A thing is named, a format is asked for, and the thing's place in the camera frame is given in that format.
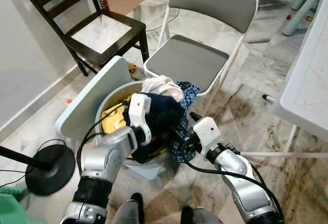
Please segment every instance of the white wall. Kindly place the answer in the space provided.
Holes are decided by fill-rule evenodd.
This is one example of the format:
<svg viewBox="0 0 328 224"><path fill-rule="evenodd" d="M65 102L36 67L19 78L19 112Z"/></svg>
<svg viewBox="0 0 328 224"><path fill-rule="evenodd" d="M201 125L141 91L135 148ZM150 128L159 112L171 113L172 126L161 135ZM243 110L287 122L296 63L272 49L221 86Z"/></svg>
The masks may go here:
<svg viewBox="0 0 328 224"><path fill-rule="evenodd" d="M57 21L70 28L88 14L89 4L79 2ZM0 0L0 128L74 66L63 42L29 0Z"/></svg>

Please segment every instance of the marble floor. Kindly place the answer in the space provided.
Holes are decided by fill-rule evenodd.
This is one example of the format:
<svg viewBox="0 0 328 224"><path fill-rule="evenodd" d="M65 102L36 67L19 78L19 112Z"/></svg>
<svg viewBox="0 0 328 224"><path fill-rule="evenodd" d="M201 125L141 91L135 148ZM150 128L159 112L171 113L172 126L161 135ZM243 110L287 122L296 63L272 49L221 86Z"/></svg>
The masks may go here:
<svg viewBox="0 0 328 224"><path fill-rule="evenodd" d="M156 49L167 0L145 0L129 15L147 24L151 53ZM173 10L170 18L178 11ZM284 78L304 38L308 22L303 22L291 37L281 34L285 18L293 12L287 4L276 0L260 0L259 10L236 63L229 72L208 111L217 122L226 143L243 151L278 151L286 143L292 125L276 117L272 106L264 101L263 92L277 96ZM173 34L181 33L206 44L231 50L236 32L212 18L180 11L170 23ZM138 50L131 49L124 57L142 67ZM35 154L39 145L51 138L63 138L76 152L78 142L64 138L55 131L54 123L68 106L66 98L73 99L93 77L79 76L21 125L1 145L27 155ZM191 110L198 111L199 99ZM87 144L84 153L94 145ZM294 151L328 151L328 144L306 131L298 130L292 146ZM261 172L267 186L282 206L286 223L328 223L328 161L296 158L257 158L250 160ZM201 168L212 165L197 155L192 163ZM1 169L24 170L25 165L1 159ZM111 223L118 207L132 193L140 192L145 201L146 223L179 223L185 205L202 206L226 223L242 224L233 204L230 191L218 175L203 174L187 165L168 160L160 173L162 188L151 187L148 181L122 168L113 186L108 205ZM19 178L17 173L1 173L0 184ZM27 194L21 204L32 220L58 223L65 205L72 199L78 183L75 170L70 182L60 191L39 197ZM24 180L14 184L26 187Z"/></svg>

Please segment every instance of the chair seat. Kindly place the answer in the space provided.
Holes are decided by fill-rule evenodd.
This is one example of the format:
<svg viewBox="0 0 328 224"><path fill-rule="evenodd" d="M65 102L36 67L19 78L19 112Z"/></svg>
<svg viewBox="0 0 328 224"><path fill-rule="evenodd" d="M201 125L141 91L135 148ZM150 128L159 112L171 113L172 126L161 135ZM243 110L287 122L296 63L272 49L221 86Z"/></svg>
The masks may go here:
<svg viewBox="0 0 328 224"><path fill-rule="evenodd" d="M64 41L89 62L103 67L138 42L145 28L140 21L103 9L73 27L64 35Z"/></svg>
<svg viewBox="0 0 328 224"><path fill-rule="evenodd" d="M181 35L174 35L146 62L146 68L173 81L191 82L205 92L229 55Z"/></svg>

